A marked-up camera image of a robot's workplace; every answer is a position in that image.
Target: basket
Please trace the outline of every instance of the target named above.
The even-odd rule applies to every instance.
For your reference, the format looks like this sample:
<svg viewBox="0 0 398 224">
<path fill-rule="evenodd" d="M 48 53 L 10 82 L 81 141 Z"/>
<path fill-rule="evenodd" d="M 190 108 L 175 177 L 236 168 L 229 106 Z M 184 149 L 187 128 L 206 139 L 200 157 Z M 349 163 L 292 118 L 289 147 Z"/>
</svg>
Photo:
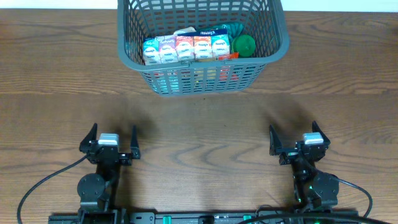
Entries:
<svg viewBox="0 0 398 224">
<path fill-rule="evenodd" d="M 253 57 L 144 65 L 142 45 L 146 37 L 226 22 L 244 24 L 243 34 L 256 41 Z M 161 96 L 243 90 L 288 48 L 280 0 L 118 0 L 119 56 Z"/>
</svg>

